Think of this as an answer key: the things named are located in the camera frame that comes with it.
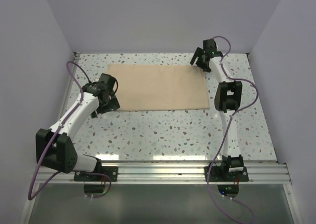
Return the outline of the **beige surgical drape cloth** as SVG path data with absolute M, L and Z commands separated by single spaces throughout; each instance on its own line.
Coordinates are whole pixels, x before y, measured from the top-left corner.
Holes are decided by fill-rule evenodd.
M 205 73 L 195 66 L 110 64 L 120 111 L 208 109 Z

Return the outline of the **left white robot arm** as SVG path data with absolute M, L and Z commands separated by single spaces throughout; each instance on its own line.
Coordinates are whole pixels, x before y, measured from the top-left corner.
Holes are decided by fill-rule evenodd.
M 63 173 L 85 172 L 90 180 L 99 180 L 103 174 L 100 159 L 79 153 L 73 139 L 88 117 L 120 108 L 117 89 L 117 79 L 108 74 L 84 85 L 70 109 L 50 128 L 36 133 L 37 164 Z

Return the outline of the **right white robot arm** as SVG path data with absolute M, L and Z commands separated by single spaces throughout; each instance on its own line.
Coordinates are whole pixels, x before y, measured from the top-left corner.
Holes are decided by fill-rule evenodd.
M 242 82 L 232 79 L 227 68 L 213 62 L 213 58 L 223 57 L 223 53 L 217 50 L 214 39 L 203 41 L 203 47 L 198 47 L 190 61 L 196 64 L 202 71 L 214 72 L 218 87 L 214 97 L 214 107 L 219 112 L 223 125 L 223 142 L 220 145 L 216 157 L 221 155 L 219 165 L 211 162 L 205 167 L 205 180 L 207 182 L 234 182 L 247 181 L 246 169 L 237 138 L 237 123 L 233 120 L 233 114 L 241 105 Z

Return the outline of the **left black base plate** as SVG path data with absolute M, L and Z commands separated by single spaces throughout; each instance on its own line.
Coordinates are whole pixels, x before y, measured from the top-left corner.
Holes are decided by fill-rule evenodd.
M 74 181 L 76 182 L 116 182 L 119 174 L 119 168 L 116 166 L 102 167 L 96 172 L 75 172 Z

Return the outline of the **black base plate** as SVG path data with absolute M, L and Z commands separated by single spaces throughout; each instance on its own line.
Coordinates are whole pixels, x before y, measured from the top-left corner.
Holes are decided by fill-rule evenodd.
M 223 172 L 220 166 L 214 165 L 212 166 L 210 175 L 208 176 L 208 171 L 210 168 L 208 166 L 204 167 L 204 176 L 206 182 L 248 182 L 248 171 L 244 166 L 241 171 L 236 172 Z
M 96 172 L 75 172 L 74 181 L 76 182 L 116 182 L 119 174 L 119 168 L 116 166 L 102 167 Z

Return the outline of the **aluminium extrusion rail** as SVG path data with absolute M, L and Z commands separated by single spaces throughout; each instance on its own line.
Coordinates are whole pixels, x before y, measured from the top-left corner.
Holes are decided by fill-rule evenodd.
M 114 167 L 115 184 L 203 185 L 206 183 L 208 161 L 130 161 L 104 162 Z M 214 184 L 291 184 L 286 165 L 276 162 L 245 162 L 246 171 L 239 178 Z

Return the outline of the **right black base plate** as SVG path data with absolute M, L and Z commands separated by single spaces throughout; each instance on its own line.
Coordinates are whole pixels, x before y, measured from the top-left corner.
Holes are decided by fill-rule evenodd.
M 204 176 L 206 182 L 248 182 L 248 171 L 244 166 L 241 171 L 236 172 L 223 172 L 220 166 L 214 165 L 212 166 L 210 175 L 208 176 L 208 171 L 210 168 L 208 166 L 204 167 Z

